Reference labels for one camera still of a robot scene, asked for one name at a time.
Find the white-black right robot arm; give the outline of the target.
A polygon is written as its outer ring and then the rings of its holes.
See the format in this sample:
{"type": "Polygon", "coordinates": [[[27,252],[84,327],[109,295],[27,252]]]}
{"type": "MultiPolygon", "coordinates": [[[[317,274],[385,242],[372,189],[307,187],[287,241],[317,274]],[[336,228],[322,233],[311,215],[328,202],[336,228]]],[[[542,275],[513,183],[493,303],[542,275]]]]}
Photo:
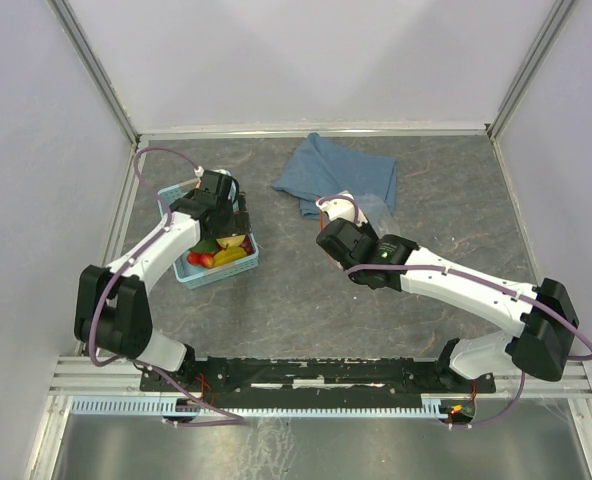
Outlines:
{"type": "Polygon", "coordinates": [[[483,274],[342,218],[324,227],[316,243],[358,285],[440,300],[496,326],[492,334],[448,343],[434,368],[443,389],[457,391],[509,366],[544,381],[562,378],[579,326],[562,283],[546,278],[532,285],[483,274]]]}

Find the yellow toy pear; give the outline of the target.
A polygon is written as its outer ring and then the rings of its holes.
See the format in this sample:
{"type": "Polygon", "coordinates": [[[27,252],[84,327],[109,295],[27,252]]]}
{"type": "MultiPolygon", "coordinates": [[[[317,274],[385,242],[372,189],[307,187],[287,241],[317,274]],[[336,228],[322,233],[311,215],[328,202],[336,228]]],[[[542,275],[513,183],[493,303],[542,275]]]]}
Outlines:
{"type": "Polygon", "coordinates": [[[217,239],[217,243],[222,250],[241,247],[247,236],[245,234],[235,235],[217,239]]]}

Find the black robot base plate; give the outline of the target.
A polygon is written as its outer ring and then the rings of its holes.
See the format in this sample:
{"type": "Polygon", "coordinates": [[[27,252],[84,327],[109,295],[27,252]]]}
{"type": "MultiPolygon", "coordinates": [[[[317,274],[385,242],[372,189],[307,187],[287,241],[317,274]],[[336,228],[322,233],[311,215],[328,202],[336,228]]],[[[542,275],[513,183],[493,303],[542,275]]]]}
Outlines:
{"type": "Polygon", "coordinates": [[[170,377],[205,393],[219,408],[416,408],[424,394],[490,394],[492,374],[467,380],[440,361],[380,359],[252,359],[208,357],[170,377]]]}

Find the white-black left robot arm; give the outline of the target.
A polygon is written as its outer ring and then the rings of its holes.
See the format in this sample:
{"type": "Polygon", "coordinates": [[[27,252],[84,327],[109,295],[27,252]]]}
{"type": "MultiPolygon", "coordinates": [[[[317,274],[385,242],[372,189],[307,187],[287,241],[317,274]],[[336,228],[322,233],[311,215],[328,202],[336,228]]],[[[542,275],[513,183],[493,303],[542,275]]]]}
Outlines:
{"type": "Polygon", "coordinates": [[[93,352],[104,349],[162,370],[174,389],[197,378],[195,351],[153,327],[149,293],[181,255],[205,240],[251,232],[244,194],[226,171],[206,170],[198,186],[172,203],[158,199],[160,223],[122,257],[80,275],[74,335],[93,352]]]}

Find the clear zip bag orange zipper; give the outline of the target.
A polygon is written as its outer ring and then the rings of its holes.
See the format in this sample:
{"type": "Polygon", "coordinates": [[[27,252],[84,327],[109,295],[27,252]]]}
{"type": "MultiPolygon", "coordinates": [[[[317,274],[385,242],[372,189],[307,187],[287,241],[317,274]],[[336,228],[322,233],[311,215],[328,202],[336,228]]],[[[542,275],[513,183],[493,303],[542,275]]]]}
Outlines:
{"type": "Polygon", "coordinates": [[[401,233],[396,220],[380,197],[373,194],[353,196],[378,236],[401,233]]]}

